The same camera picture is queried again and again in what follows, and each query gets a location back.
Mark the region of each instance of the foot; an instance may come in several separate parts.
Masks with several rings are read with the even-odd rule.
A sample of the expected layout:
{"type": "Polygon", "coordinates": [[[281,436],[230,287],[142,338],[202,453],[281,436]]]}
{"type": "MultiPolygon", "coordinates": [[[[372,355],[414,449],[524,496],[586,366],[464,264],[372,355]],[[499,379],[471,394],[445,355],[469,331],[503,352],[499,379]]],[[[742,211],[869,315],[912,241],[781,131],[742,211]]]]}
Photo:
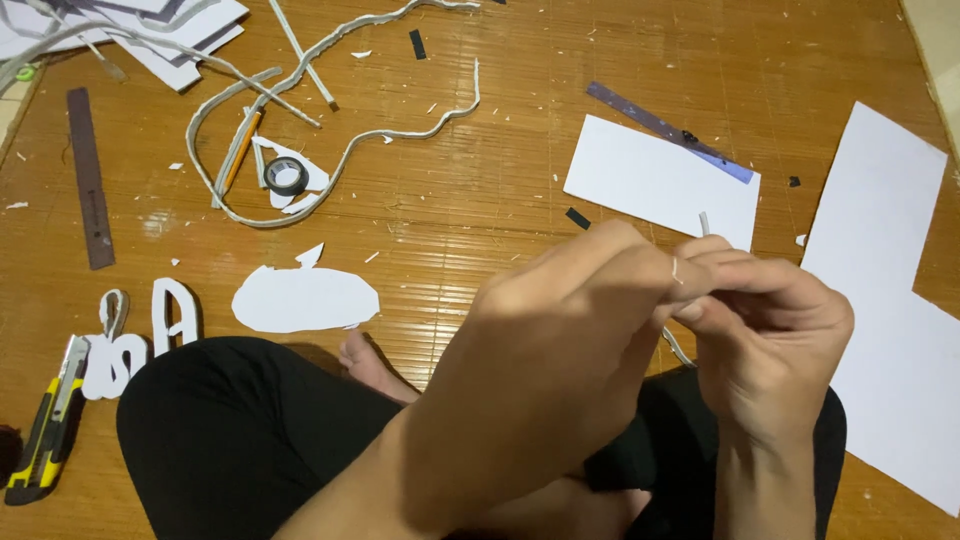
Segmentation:
{"type": "Polygon", "coordinates": [[[453,537],[619,540],[650,497],[639,489],[593,493],[579,480],[562,478],[494,508],[453,537]]]}
{"type": "Polygon", "coordinates": [[[340,344],[340,363],[350,376],[403,405],[417,400],[420,393],[398,379],[359,330],[352,330],[340,344]]]}

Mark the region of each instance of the green object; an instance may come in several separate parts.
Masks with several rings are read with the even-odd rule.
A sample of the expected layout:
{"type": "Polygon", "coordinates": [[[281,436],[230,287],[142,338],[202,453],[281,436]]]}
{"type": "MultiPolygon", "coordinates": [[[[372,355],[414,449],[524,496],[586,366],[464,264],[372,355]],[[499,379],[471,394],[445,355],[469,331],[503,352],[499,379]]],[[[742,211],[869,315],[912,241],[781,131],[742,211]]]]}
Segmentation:
{"type": "Polygon", "coordinates": [[[36,75],[36,68],[32,65],[24,65],[16,71],[16,80],[29,83],[34,79],[34,75],[36,75]]]}

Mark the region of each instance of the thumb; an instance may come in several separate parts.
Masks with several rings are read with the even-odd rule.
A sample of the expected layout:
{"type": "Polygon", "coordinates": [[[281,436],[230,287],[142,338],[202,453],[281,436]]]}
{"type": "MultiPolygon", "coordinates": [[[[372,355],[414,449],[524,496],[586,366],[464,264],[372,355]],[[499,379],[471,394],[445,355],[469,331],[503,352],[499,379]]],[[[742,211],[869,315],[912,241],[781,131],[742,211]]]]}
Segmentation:
{"type": "Polygon", "coordinates": [[[712,296],[694,300],[675,312],[673,318],[704,339],[735,339],[746,328],[739,315],[712,296]]]}

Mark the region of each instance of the fingernail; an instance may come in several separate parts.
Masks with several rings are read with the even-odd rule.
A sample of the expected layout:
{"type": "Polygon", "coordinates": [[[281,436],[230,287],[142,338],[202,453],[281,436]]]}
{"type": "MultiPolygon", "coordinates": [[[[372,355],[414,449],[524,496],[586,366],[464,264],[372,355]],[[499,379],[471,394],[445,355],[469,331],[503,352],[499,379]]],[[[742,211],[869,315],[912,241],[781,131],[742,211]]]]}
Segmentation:
{"type": "Polygon", "coordinates": [[[673,314],[673,318],[684,321],[696,321],[704,315],[700,300],[694,300],[688,306],[673,314]]]}

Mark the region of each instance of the tape roll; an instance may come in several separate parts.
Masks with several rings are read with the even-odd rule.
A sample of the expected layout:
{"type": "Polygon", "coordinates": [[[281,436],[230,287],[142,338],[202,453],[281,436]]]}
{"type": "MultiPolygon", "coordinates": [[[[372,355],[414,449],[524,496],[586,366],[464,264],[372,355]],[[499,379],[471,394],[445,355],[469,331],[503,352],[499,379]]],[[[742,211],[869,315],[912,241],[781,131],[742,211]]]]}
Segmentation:
{"type": "Polygon", "coordinates": [[[296,197],[306,191],[306,185],[310,182],[310,175],[306,172],[306,167],[300,160],[290,157],[280,157],[269,163],[263,168],[263,182],[273,193],[283,197],[296,197]],[[285,178],[294,173],[284,173],[284,171],[294,171],[297,178],[292,182],[285,178]]]}

